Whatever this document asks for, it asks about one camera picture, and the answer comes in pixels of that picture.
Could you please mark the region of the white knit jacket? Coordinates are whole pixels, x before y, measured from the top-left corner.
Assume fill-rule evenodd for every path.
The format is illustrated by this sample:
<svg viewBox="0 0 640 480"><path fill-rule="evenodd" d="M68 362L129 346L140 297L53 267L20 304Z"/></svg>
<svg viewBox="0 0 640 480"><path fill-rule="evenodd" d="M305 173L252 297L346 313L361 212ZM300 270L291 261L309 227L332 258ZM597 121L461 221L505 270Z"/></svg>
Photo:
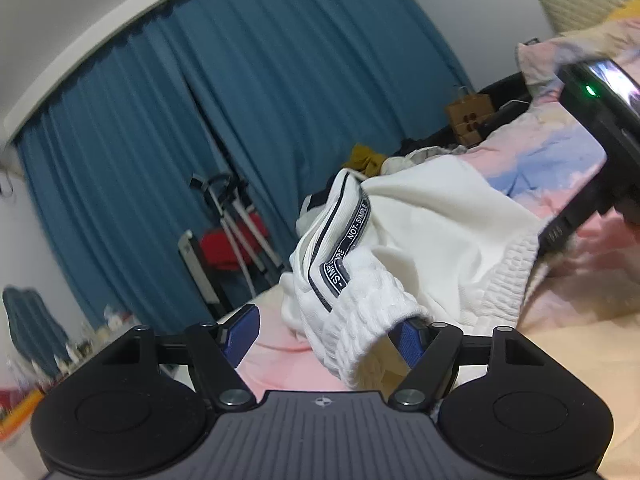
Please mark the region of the white knit jacket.
<svg viewBox="0 0 640 480"><path fill-rule="evenodd" d="M543 227L457 156L369 179L342 170L281 278L284 322L346 387L390 390L410 368L388 336L400 322L516 325L549 270Z"/></svg>

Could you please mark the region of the pile of white clothes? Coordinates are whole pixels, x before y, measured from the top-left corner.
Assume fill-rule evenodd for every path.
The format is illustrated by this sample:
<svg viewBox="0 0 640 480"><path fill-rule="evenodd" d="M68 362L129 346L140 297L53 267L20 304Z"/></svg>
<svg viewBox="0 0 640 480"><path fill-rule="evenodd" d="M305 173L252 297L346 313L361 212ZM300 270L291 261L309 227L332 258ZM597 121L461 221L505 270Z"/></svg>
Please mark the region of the pile of white clothes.
<svg viewBox="0 0 640 480"><path fill-rule="evenodd" d="M444 155L462 155L467 151L468 149L463 145L457 145L454 148L441 148L440 146L418 148L408 155L386 158L382 163L380 175L387 176L388 174L396 174L396 172L423 164L434 157Z"/></svg>

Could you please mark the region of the black framed panel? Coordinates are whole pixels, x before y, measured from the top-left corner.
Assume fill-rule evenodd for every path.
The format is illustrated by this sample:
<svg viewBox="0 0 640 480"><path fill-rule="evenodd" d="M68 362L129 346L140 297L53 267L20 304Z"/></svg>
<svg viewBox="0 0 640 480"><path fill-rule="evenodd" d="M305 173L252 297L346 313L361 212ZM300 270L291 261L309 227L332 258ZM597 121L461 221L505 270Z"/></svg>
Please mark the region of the black framed panel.
<svg viewBox="0 0 640 480"><path fill-rule="evenodd" d="M203 298L210 315L219 320L224 314L220 298L206 272L203 255L191 230L178 239L178 252L192 280Z"/></svg>

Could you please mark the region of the silver tripod stand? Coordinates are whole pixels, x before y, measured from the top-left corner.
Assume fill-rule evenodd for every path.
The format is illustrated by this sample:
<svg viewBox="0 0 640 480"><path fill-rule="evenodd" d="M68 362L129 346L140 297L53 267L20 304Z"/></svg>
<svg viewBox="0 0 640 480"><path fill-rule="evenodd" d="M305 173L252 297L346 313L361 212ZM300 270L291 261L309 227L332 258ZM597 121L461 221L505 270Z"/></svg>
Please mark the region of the silver tripod stand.
<svg viewBox="0 0 640 480"><path fill-rule="evenodd" d="M230 273L240 274L250 296L255 297L257 289L254 279L260 278L268 285L273 285L276 275L284 271L284 262L270 243L267 227L247 195L247 183L244 180L235 174L216 174L208 179L192 174L189 188L202 194L205 206L218 222L218 226L214 229L220 226L227 229L227 226L232 226L233 223L244 221L258 238L262 249L265 249L264 252L258 254L265 266L264 272L260 272L254 264L248 266L241 264L239 271L218 271L205 262L202 253L206 272L220 298L222 308L224 311L230 311L232 309L231 301L221 283L223 276Z"/></svg>

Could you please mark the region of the red cloth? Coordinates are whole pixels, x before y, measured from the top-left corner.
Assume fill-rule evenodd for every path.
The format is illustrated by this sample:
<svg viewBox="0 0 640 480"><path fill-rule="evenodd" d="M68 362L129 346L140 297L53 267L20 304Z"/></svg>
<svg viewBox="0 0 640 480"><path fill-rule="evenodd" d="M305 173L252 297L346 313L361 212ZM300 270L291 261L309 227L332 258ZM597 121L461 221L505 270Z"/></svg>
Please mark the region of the red cloth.
<svg viewBox="0 0 640 480"><path fill-rule="evenodd" d="M244 222L233 223L225 229L209 230L198 241L205 262L218 271L239 271L241 264L254 264L260 272L265 266L258 254L264 252L258 238Z"/></svg>

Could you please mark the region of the brown paper bag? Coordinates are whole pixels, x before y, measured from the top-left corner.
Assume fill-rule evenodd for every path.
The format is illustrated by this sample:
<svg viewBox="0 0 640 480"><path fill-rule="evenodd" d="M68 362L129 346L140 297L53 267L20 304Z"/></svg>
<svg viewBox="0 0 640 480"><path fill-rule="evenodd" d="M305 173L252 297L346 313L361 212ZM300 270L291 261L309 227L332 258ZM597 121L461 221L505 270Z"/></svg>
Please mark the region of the brown paper bag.
<svg viewBox="0 0 640 480"><path fill-rule="evenodd" d="M445 107L449 125L456 141L472 148L482 142L480 125L495 113L490 96L469 92L467 86L457 86L457 99Z"/></svg>

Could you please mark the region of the pastel tie-dye bed sheet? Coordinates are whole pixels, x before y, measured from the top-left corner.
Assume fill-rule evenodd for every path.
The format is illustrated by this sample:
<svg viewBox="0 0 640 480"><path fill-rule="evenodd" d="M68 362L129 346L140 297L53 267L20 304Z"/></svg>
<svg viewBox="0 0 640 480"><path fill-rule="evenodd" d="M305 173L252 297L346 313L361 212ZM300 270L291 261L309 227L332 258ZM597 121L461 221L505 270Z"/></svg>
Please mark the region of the pastel tie-dye bed sheet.
<svg viewBox="0 0 640 480"><path fill-rule="evenodd" d="M593 58L637 76L638 18L519 47L533 103L476 148L421 148L372 178L342 170L322 205L305 204L290 270L257 298L262 327L239 367L254 393L390 392L408 370L390 331L412 316L470 335L511 326L602 396L615 422L602 474L637 478L639 231L609 212L537 255L604 157L556 78Z"/></svg>

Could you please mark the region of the mustard yellow garment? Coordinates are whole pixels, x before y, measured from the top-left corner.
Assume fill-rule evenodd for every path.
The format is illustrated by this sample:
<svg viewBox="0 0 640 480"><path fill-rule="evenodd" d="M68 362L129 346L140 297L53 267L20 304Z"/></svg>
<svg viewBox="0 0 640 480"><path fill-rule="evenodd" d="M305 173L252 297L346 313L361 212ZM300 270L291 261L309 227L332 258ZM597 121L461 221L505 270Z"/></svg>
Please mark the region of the mustard yellow garment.
<svg viewBox="0 0 640 480"><path fill-rule="evenodd" d="M377 177L381 174L386 159L386 155L373 151L365 145L356 144L343 167L358 171L367 178Z"/></svg>

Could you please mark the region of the blue curtain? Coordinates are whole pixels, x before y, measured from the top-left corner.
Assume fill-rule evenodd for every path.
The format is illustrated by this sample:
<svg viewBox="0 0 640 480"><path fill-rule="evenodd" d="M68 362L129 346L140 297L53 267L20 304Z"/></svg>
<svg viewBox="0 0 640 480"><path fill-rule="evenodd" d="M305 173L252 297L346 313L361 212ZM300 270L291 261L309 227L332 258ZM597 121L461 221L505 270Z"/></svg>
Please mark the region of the blue curtain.
<svg viewBox="0 0 640 480"><path fill-rule="evenodd" d="M177 243L213 224L188 181L224 169L216 140L287 256L303 198L354 145L438 131L467 82L414 0L171 0L82 64L17 149L88 321L119 308L177 333L209 318Z"/></svg>

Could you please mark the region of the white curtain rail box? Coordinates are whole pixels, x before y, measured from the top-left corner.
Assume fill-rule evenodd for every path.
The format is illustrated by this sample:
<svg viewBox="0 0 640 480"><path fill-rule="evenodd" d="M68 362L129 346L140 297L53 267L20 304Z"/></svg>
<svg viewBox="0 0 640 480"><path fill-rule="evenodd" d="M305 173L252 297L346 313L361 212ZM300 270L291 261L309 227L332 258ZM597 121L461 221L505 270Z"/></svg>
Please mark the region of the white curtain rail box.
<svg viewBox="0 0 640 480"><path fill-rule="evenodd" d="M166 0L1 0L1 142L88 56Z"/></svg>

